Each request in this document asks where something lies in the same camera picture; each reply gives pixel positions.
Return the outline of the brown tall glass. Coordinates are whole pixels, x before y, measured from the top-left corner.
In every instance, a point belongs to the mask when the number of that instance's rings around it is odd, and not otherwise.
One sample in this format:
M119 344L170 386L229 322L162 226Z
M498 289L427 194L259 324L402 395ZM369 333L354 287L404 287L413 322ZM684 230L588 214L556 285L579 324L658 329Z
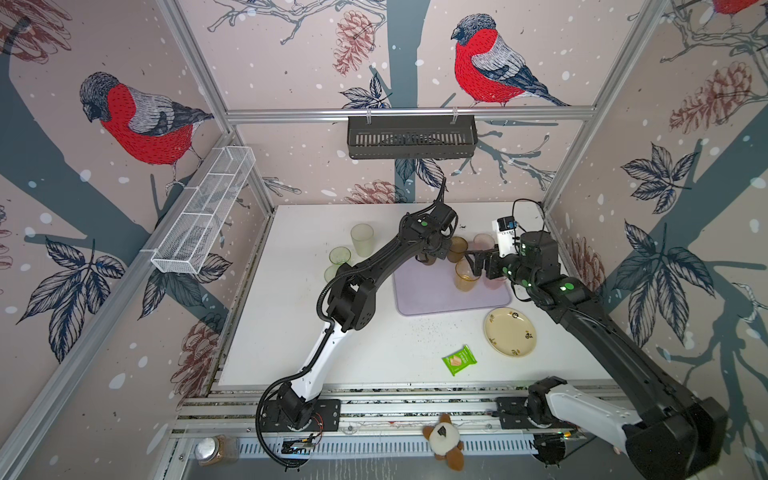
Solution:
M447 254L447 259L451 263L460 262L468 250L469 244L466 239L460 236L453 236L451 238L451 245Z

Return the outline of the pink smooth glass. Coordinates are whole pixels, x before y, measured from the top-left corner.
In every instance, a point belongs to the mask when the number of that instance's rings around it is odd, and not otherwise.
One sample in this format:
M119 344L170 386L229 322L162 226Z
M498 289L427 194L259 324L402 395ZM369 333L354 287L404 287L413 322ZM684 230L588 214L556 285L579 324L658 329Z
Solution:
M498 290L502 287L504 287L507 284L507 279L504 277L496 278L496 279L483 279L483 284L486 288L489 290Z

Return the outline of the amber textured glass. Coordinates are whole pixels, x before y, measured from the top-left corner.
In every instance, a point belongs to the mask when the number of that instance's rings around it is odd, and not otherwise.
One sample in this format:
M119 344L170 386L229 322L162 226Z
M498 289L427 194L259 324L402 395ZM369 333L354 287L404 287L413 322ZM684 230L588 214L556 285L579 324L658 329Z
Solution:
M454 284L459 291L469 292L478 283L479 277L475 275L467 259L462 259L455 264Z

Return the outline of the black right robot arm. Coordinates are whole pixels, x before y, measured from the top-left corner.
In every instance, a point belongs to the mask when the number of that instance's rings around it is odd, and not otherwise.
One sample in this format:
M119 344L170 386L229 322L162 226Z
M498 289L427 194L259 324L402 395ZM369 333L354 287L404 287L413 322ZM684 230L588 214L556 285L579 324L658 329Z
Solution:
M688 479L716 465L728 415L712 397L700 399L669 376L606 313L579 279L561 272L558 246L546 231L523 234L515 253L469 250L472 273L503 277L584 345L618 384L629 409L550 376L528 389L531 423L580 427L626 454L646 479Z

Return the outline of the pale green tall glass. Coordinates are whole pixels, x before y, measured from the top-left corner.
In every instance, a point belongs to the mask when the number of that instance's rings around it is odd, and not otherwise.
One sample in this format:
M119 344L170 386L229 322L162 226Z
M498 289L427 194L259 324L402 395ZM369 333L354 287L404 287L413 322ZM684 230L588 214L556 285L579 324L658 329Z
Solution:
M351 229L350 236L359 257L368 258L373 254L375 232L372 226L366 223L357 224Z

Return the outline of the pink textured glass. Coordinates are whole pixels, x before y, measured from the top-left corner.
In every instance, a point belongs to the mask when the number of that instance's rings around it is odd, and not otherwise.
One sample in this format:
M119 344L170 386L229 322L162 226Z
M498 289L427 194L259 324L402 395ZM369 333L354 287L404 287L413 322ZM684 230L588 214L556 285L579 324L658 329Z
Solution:
M494 249L495 245L495 238L492 235L486 233L477 234L472 240L472 248L474 250Z

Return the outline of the yellow clear glass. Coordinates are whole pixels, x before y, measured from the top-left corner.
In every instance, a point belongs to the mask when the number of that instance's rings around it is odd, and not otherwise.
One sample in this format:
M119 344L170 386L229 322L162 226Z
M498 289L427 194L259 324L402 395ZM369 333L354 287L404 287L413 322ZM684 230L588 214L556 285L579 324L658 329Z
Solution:
M427 265L427 266L431 266L436 262L436 258L428 254L419 254L415 257L415 259L420 264Z

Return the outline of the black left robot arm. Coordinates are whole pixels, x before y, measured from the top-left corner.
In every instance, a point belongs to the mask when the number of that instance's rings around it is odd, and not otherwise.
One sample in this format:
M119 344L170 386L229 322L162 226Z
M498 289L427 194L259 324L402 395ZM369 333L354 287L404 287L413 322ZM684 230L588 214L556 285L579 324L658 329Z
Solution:
M435 200L426 208L405 214L396 235L369 258L354 266L342 265L316 302L316 313L327 327L312 353L297 373L270 384L259 404L273 400L292 428L309 423L333 363L334 350L348 332L363 329L373 319L380 286L418 255L444 259L457 226L455 210Z

